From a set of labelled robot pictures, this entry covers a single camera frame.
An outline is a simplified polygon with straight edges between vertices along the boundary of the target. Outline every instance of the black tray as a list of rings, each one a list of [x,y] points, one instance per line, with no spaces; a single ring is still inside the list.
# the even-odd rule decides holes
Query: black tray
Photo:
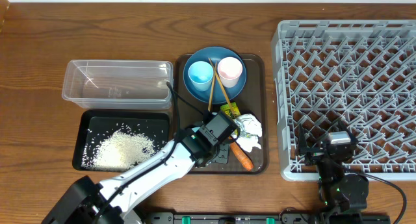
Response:
[[[84,148],[87,148],[87,155],[92,156],[93,150],[101,140],[108,138],[118,130],[116,127],[125,123],[132,131],[141,133],[149,139],[154,140],[155,152],[160,151],[167,143],[169,137],[169,116],[163,113],[130,112],[125,110],[87,110],[81,117],[75,150],[73,152],[72,166],[77,170],[89,170],[81,165]],[[117,171],[124,172],[126,169],[106,169],[94,171]]]
[[[189,59],[189,55],[183,55],[176,61],[175,65],[175,90],[178,94],[188,102],[203,110],[208,108],[208,104],[203,103],[193,97],[185,87],[183,82],[183,68]],[[259,139],[261,149],[253,148],[251,153],[246,154],[252,159],[254,168],[247,171],[234,156],[233,152],[229,152],[227,164],[211,163],[204,168],[194,168],[190,173],[193,174],[241,174],[255,175],[263,172],[268,166],[268,137],[267,137],[267,110],[266,110],[266,86],[265,86],[265,65],[261,58],[253,54],[239,55],[246,65],[247,81],[242,92],[232,101],[235,101],[241,114],[253,114],[263,127],[263,137]],[[187,127],[197,121],[201,121],[202,117],[199,113],[187,106],[184,102],[178,100],[179,115],[181,116],[181,128]],[[220,105],[214,105],[213,112],[220,110]]]

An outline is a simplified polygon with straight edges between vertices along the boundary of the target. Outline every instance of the crumpled paper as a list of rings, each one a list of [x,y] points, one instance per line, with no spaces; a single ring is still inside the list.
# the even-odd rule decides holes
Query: crumpled paper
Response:
[[[253,147],[261,149],[259,144],[259,137],[262,135],[261,123],[252,114],[243,114],[234,122],[240,127],[240,137],[237,139],[237,143],[240,147],[248,153],[251,153]],[[231,135],[233,138],[237,137],[237,133],[234,132]]]

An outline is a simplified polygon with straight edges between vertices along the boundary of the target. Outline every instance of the gray dish rack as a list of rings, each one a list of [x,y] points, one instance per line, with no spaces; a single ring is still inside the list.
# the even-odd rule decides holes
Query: gray dish rack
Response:
[[[296,155],[341,119],[358,138],[346,166],[416,180],[416,21],[282,21],[272,39],[281,176],[316,181]]]

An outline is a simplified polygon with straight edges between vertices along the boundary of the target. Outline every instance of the blue plate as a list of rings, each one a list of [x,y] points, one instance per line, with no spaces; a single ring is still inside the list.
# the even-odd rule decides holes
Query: blue plate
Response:
[[[207,47],[205,49],[196,51],[188,59],[187,63],[185,64],[185,68],[183,70],[183,80],[185,81],[185,87],[187,87],[187,90],[190,92],[190,94],[192,94],[196,99],[204,103],[209,102],[209,95],[211,94],[211,87],[207,91],[204,91],[204,92],[201,92],[195,89],[194,85],[192,84],[188,76],[188,70],[189,70],[190,65],[192,65],[194,62],[197,62],[197,61],[204,61],[204,62],[209,63],[208,58],[211,58],[211,60],[213,61],[213,64],[215,65],[215,62],[218,64],[223,58],[226,58],[226,57],[236,58],[240,60],[242,64],[242,73],[241,73],[238,83],[232,88],[224,87],[227,92],[228,98],[232,100],[241,93],[247,80],[247,71],[246,71],[246,66],[244,65],[244,62],[236,53],[234,53],[233,51],[229,49],[226,49],[223,47]],[[221,91],[221,88],[217,79],[215,79],[213,104],[221,105],[225,103],[227,103],[226,98],[224,97],[224,94],[222,94],[222,91]]]

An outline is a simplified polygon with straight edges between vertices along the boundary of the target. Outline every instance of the wooden table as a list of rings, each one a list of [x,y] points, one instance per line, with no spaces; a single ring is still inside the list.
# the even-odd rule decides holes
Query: wooden table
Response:
[[[115,173],[76,171],[72,154],[85,111],[61,97],[72,59],[175,60],[219,45],[259,55],[266,66],[270,164],[258,176],[188,175],[144,202],[177,212],[279,213],[320,207],[315,182],[282,179],[270,40],[283,19],[415,19],[415,5],[332,4],[19,4],[0,35],[0,222],[39,223],[78,178]],[[415,223],[414,182],[402,223]],[[400,194],[370,184],[366,212],[395,220]]]

